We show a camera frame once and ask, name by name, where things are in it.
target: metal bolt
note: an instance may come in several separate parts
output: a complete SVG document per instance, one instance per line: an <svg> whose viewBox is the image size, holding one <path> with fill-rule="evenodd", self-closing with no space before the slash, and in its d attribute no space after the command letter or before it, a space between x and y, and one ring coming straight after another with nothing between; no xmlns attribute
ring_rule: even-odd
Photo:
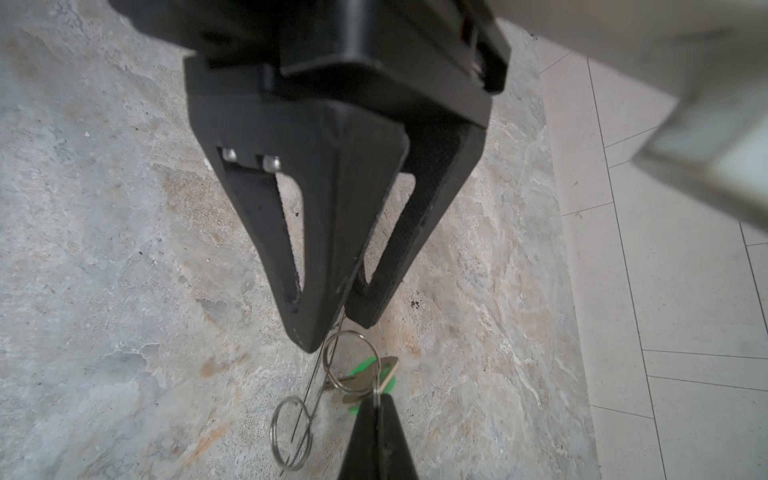
<svg viewBox="0 0 768 480"><path fill-rule="evenodd" d="M272 157L271 155L264 155L262 165L264 171L268 174L276 174L282 168L282 165L280 165L280 157Z"/></svg>
<svg viewBox="0 0 768 480"><path fill-rule="evenodd" d="M237 162L237 152L235 152L234 148L222 148L221 157L224 159L224 161L232 163Z"/></svg>

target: key ring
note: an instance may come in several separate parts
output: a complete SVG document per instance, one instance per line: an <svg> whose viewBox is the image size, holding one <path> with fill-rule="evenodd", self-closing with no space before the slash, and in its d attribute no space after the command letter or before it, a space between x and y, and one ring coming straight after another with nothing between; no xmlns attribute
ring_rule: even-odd
<svg viewBox="0 0 768 480"><path fill-rule="evenodd" d="M373 376L373 382L371 383L370 386L366 387L365 389L351 389L349 387L344 386L339 381L339 379L336 376L334 376L330 371L331 362L333 361L333 355L336 351L336 346L335 345L333 346L333 351L331 352L330 360L328 360L328 350L331 347L331 342L335 339L338 339L341 335L356 336L357 338L365 342L368 345L368 347L370 347L370 349L373 351L373 356L376 359L376 372ZM356 332L354 330L340 330L330 335L323 342L323 348L320 350L320 355L323 358L323 370L325 370L326 372L326 378L331 381L334 387L336 387L337 389L341 390L344 393L347 393L349 395L354 395L354 396L364 396L372 391L373 406L375 408L379 408L379 405L381 402L381 388L380 388L379 376L381 375L381 371L382 371L382 363L381 363L381 359L379 358L379 353L376 352L376 349L373 347L373 344L369 342L362 335L362 333ZM312 450L312 422L315 419L315 414L317 413L320 397L322 395L323 395L323 389L321 388L319 391L319 395L317 396L315 401L315 409L312 411L311 415L304 401L297 396L286 397L280 403L277 404L277 407L275 408L275 412L272 414L272 422L270 423L270 444L272 446L272 455L274 456L275 461L281 468L289 471L296 471L302 468L304 466L304 462L306 462L307 458L309 458L310 451ZM297 450L293 453L292 461L286 461L283 459L283 456L280 454L280 447L277 445L277 419L280 417L280 410L282 410L283 407L288 403L292 403L294 405L298 405L299 407L301 407L302 412L307 417L306 429L304 430L304 434L299 442L299 446Z"/></svg>
<svg viewBox="0 0 768 480"><path fill-rule="evenodd" d="M339 381L338 378L336 378L330 371L331 365L328 361L328 348L330 346L330 340L333 340L335 338L340 337L341 335L352 335L356 336L357 338L361 339L363 342L365 342L368 347L370 347L371 351L373 352L374 358L376 358L376 371L373 375L373 382L371 385L367 386L364 389L351 389L347 386L344 386L341 381ZM366 395L368 392L373 389L373 395L377 396L380 395L381 392L379 391L379 376L381 375L382 371L382 361L379 358L379 353L376 352L376 349L373 348L373 344L366 339L362 333L356 332L354 330L341 330L339 332L334 333L333 335L328 337L328 340L326 340L326 343L323 344L323 368L326 370L326 376L331 381L333 386L335 386L337 389L341 390L344 393L347 393L352 396L363 396Z"/></svg>

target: dirt spot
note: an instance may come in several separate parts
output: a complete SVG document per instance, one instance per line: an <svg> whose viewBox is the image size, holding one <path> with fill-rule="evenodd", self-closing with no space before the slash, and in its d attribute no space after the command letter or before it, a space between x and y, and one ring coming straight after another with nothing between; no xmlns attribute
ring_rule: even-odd
<svg viewBox="0 0 768 480"><path fill-rule="evenodd" d="M216 374L216 363L214 363L214 359L208 359L203 364L203 367L200 369L200 376L204 379L210 378Z"/></svg>
<svg viewBox="0 0 768 480"><path fill-rule="evenodd" d="M190 457L186 460L185 463L189 464L197 460L200 457L200 455L204 454L205 451L208 450L210 446L214 444L215 441L217 441L218 439L223 437L224 434L227 433L227 430L229 430L229 427L230 427L229 425L222 425L211 430L211 432L208 435L206 435L205 438L203 438L197 443L197 447L195 447L194 452L192 452L192 455L190 455Z"/></svg>
<svg viewBox="0 0 768 480"><path fill-rule="evenodd" d="M208 235L210 236L210 239L214 241L214 245L217 247L221 247L226 243L224 238L222 238L222 236L216 232L209 232Z"/></svg>
<svg viewBox="0 0 768 480"><path fill-rule="evenodd" d="M208 379L217 373L226 372L227 370L231 369L233 365L243 365L246 360L248 360L247 353L237 357L233 362L216 363L214 358L211 357L206 360L205 363L203 363L203 366L200 368L200 376L204 379Z"/></svg>
<svg viewBox="0 0 768 480"><path fill-rule="evenodd" d="M214 243L245 241L245 229L217 181L159 164L154 169L161 175L167 210L186 219L190 229L206 232Z"/></svg>
<svg viewBox="0 0 768 480"><path fill-rule="evenodd" d="M243 399L243 389L237 384L234 385L234 393L232 394L232 403L237 404Z"/></svg>
<svg viewBox="0 0 768 480"><path fill-rule="evenodd" d="M419 340L413 334L413 330L408 326L403 326L402 328L402 342L414 357L418 358L422 355L422 349L419 347Z"/></svg>
<svg viewBox="0 0 768 480"><path fill-rule="evenodd" d="M455 339L462 338L462 334L458 331L458 329L450 324L448 325L448 333L451 335L452 338L455 338Z"/></svg>
<svg viewBox="0 0 768 480"><path fill-rule="evenodd" d="M27 52L16 40L8 40L4 43L3 50L8 58L11 59L13 69L19 77L29 79L37 76L37 66L32 62L29 55L27 55Z"/></svg>
<svg viewBox="0 0 768 480"><path fill-rule="evenodd" d="M208 322L211 325L215 326L220 332L223 332L223 329L221 328L221 325L216 323L216 320L214 320L214 318L212 316L208 315L207 313L204 313L203 315L204 315L204 318L205 318L206 322Z"/></svg>
<svg viewBox="0 0 768 480"><path fill-rule="evenodd" d="M78 0L78 13L84 18L99 18L99 11L94 2Z"/></svg>
<svg viewBox="0 0 768 480"><path fill-rule="evenodd" d="M83 105L80 102L74 102L64 107L64 116L72 120L77 120L82 116Z"/></svg>

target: white floor tile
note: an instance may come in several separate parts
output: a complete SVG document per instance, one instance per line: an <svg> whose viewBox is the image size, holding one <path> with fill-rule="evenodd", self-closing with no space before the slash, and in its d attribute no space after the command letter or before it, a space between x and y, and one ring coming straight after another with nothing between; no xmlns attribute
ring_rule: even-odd
<svg viewBox="0 0 768 480"><path fill-rule="evenodd" d="M610 172L643 347L768 357L739 223L631 162Z"/></svg>
<svg viewBox="0 0 768 480"><path fill-rule="evenodd" d="M649 380L667 478L768 478L768 392Z"/></svg>
<svg viewBox="0 0 768 480"><path fill-rule="evenodd" d="M590 59L589 67L605 145L658 126L677 103L670 95L598 61Z"/></svg>
<svg viewBox="0 0 768 480"><path fill-rule="evenodd" d="M653 416L613 204L563 217L590 404Z"/></svg>
<svg viewBox="0 0 768 480"><path fill-rule="evenodd" d="M657 128L653 128L642 134L629 137L627 140L622 140L617 144L613 144L610 147L605 148L605 160L608 163L608 167L615 167L632 160L632 157L638 150L645 144L645 142L653 135Z"/></svg>
<svg viewBox="0 0 768 480"><path fill-rule="evenodd" d="M768 233L763 232L761 229L753 227L747 222L741 222L741 228L744 230L744 242L746 242L747 245L768 243Z"/></svg>
<svg viewBox="0 0 768 480"><path fill-rule="evenodd" d="M664 480L653 419L591 410L602 480Z"/></svg>
<svg viewBox="0 0 768 480"><path fill-rule="evenodd" d="M768 391L768 359L645 351L649 376Z"/></svg>
<svg viewBox="0 0 768 480"><path fill-rule="evenodd" d="M752 273L755 276L760 301L763 303L764 315L765 309L768 308L768 245L749 245L747 249L750 251Z"/></svg>
<svg viewBox="0 0 768 480"><path fill-rule="evenodd" d="M562 214L611 201L587 59L572 52L541 74Z"/></svg>
<svg viewBox="0 0 768 480"><path fill-rule="evenodd" d="M544 37L536 39L536 53L538 54L538 71L542 73L550 68L556 61L563 58L570 50L562 47Z"/></svg>

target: gray stone surface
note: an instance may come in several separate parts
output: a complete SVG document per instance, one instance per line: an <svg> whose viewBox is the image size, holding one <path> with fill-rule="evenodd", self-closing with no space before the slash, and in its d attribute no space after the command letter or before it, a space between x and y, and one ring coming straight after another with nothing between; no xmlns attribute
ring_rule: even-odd
<svg viewBox="0 0 768 480"><path fill-rule="evenodd" d="M184 53L96 0L0 8L0 477L276 477L315 357L187 126ZM537 63L505 31L485 156L366 335L423 478L597 478ZM339 398L284 478L336 476Z"/></svg>

